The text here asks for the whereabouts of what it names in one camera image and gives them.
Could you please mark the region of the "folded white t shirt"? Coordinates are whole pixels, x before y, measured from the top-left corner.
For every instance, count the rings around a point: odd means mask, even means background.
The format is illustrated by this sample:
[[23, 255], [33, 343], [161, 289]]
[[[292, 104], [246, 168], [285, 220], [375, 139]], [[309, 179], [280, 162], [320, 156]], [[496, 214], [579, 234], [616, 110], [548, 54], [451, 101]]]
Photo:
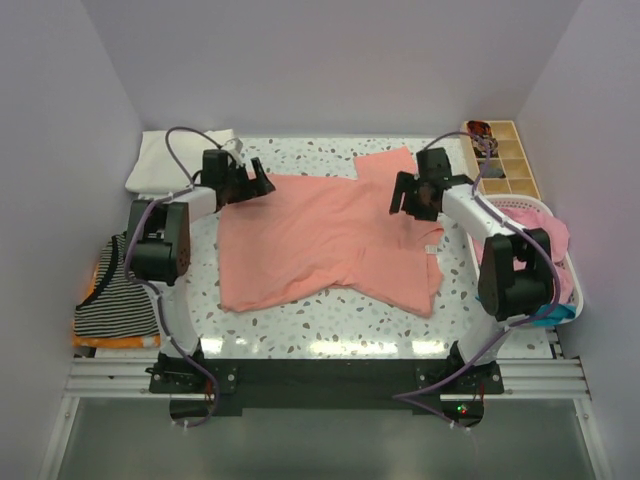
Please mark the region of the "folded white t shirt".
[[193, 175], [202, 169], [203, 152], [237, 137], [233, 129], [202, 135], [177, 129], [166, 144], [166, 134], [163, 130], [143, 133], [138, 159], [125, 182], [130, 193], [160, 195], [187, 189]]

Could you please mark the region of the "white laundry basket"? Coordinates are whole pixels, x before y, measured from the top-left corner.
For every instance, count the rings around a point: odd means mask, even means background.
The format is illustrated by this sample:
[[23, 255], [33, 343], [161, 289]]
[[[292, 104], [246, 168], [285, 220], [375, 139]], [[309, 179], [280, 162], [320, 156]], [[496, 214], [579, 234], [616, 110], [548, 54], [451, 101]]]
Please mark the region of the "white laundry basket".
[[530, 326], [552, 328], [567, 324], [582, 312], [584, 299], [568, 253], [570, 235], [567, 226], [540, 200], [518, 194], [494, 194], [485, 197], [504, 215], [529, 229], [542, 228], [550, 237], [551, 254], [561, 282], [560, 304], [547, 317]]

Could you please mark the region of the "light pink garment in basket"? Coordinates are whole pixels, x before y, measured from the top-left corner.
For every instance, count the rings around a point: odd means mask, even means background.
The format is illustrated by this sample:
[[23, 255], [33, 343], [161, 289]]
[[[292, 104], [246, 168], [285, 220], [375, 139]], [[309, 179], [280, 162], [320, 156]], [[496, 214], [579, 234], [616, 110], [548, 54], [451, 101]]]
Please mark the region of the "light pink garment in basket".
[[512, 222], [518, 223], [526, 229], [542, 228], [550, 238], [551, 258], [556, 265], [556, 271], [560, 280], [560, 303], [568, 304], [574, 289], [572, 274], [563, 266], [569, 246], [569, 231], [566, 225], [557, 218], [544, 211], [536, 211], [533, 208], [502, 207], [500, 211]]

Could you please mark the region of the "black white striped shirt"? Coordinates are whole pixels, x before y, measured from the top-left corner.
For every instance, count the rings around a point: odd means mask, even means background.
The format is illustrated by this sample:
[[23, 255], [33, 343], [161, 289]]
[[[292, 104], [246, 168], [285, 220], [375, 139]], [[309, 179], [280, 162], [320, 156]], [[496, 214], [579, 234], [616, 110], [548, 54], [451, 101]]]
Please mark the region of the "black white striped shirt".
[[75, 306], [73, 331], [83, 339], [120, 340], [159, 333], [152, 302], [144, 287], [125, 275], [126, 234], [113, 235], [103, 247], [94, 283]]

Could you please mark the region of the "blue garment in basket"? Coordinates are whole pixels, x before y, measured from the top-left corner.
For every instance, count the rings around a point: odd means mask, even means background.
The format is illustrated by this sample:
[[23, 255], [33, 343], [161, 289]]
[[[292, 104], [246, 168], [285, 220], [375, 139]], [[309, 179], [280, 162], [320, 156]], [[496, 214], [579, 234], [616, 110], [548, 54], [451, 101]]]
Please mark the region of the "blue garment in basket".
[[[533, 321], [525, 322], [523, 325], [527, 328], [528, 327], [550, 328], [556, 325], [569, 323], [573, 319], [575, 319], [576, 316], [577, 316], [577, 309], [574, 305], [559, 303], [553, 310], [550, 310], [550, 305], [542, 305], [538, 309], [538, 311], [535, 312], [535, 314], [532, 314], [532, 315], [521, 314], [521, 315], [510, 317], [507, 320], [507, 323], [508, 324], [513, 324], [514, 322], [518, 323], [523, 319], [534, 317]], [[497, 325], [498, 328], [500, 328], [503, 323], [504, 322], [498, 322], [495, 319], [495, 317], [487, 315], [478, 322], [478, 325], [486, 328], [493, 328]]]

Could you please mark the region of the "rolled dark socks in organizer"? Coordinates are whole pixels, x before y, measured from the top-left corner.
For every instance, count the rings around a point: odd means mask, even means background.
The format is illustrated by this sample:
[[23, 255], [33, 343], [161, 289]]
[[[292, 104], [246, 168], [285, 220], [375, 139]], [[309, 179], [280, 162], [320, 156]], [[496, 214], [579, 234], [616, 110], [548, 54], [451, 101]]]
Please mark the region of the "rolled dark socks in organizer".
[[472, 147], [477, 158], [485, 157], [486, 151], [489, 151], [491, 157], [498, 156], [498, 141], [494, 137], [489, 123], [470, 120], [466, 123], [466, 128], [472, 136]]

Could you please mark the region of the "folded orange t shirt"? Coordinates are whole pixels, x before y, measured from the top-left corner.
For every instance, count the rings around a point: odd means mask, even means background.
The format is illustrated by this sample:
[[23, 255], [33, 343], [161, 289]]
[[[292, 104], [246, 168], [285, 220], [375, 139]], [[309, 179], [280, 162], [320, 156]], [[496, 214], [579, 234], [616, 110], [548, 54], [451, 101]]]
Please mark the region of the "folded orange t shirt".
[[72, 344], [107, 349], [158, 347], [160, 334], [155, 312], [143, 287], [116, 279], [114, 287], [106, 287], [96, 299], [90, 299], [106, 270], [94, 268], [86, 297], [74, 308]]

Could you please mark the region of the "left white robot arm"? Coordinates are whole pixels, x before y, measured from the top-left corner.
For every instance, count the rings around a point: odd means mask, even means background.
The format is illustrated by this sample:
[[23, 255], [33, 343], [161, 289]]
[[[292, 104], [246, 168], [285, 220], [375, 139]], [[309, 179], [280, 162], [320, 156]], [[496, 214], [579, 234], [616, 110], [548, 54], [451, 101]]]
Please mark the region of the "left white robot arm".
[[200, 390], [207, 368], [193, 359], [201, 351], [190, 318], [186, 276], [191, 264], [191, 224], [227, 205], [275, 191], [259, 158], [253, 171], [231, 152], [203, 152], [202, 168], [191, 184], [175, 193], [138, 198], [130, 205], [124, 272], [148, 293], [161, 335], [160, 353], [184, 358], [172, 370], [173, 382], [185, 392]]

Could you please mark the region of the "aluminium rail frame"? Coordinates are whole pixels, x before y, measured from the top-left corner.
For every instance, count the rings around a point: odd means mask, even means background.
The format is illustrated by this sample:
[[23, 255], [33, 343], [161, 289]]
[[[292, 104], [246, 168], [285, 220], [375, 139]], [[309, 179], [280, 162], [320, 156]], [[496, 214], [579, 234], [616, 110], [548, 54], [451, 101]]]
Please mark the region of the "aluminium rail frame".
[[[77, 358], [66, 384], [70, 395], [137, 397], [149, 394], [146, 369], [154, 359], [147, 356]], [[586, 400], [591, 397], [579, 360], [501, 359], [505, 394], [514, 399]]]

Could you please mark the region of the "salmon pink t shirt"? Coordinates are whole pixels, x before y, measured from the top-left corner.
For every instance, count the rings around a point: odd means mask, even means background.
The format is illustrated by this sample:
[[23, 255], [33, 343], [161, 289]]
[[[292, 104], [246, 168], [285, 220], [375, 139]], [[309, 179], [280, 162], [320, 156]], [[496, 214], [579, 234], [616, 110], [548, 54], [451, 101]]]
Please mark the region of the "salmon pink t shirt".
[[354, 165], [354, 179], [275, 175], [275, 192], [223, 208], [224, 310], [260, 310], [343, 287], [431, 316], [444, 229], [389, 212], [397, 174], [416, 170], [409, 149], [357, 157]]

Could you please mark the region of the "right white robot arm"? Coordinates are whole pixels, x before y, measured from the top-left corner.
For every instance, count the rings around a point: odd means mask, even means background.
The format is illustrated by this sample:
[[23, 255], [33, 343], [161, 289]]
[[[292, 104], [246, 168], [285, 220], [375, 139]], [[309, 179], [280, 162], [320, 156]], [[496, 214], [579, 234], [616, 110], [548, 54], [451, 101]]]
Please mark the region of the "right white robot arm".
[[559, 304], [560, 280], [544, 229], [509, 219], [479, 191], [477, 179], [452, 174], [444, 149], [423, 149], [416, 160], [416, 174], [396, 175], [389, 212], [416, 220], [443, 214], [482, 247], [477, 298], [485, 315], [452, 345], [445, 369], [448, 386], [466, 393], [481, 380], [478, 365], [495, 360], [512, 328], [548, 316]]

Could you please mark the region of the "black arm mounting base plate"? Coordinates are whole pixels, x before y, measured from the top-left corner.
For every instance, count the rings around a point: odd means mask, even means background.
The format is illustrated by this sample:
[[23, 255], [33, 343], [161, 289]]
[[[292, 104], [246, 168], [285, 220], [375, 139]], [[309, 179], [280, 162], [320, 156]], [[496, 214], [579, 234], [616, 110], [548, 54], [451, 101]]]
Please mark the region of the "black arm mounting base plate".
[[443, 359], [183, 359], [159, 355], [147, 368], [149, 391], [170, 396], [173, 419], [240, 416], [247, 409], [396, 410], [396, 395], [421, 391], [420, 401], [456, 420], [481, 419], [484, 395], [505, 388], [491, 362], [432, 390]]

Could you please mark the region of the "wooden compartment organizer box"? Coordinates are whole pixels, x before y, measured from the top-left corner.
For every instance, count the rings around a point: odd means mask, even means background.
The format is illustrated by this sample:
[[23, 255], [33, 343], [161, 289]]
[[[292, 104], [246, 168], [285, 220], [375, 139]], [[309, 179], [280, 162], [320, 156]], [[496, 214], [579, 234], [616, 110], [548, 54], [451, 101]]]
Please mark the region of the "wooden compartment organizer box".
[[[498, 141], [498, 156], [490, 157], [478, 189], [486, 194], [516, 194], [540, 199], [540, 193], [516, 125], [511, 120], [476, 120], [490, 124]], [[467, 132], [465, 121], [460, 130]]]

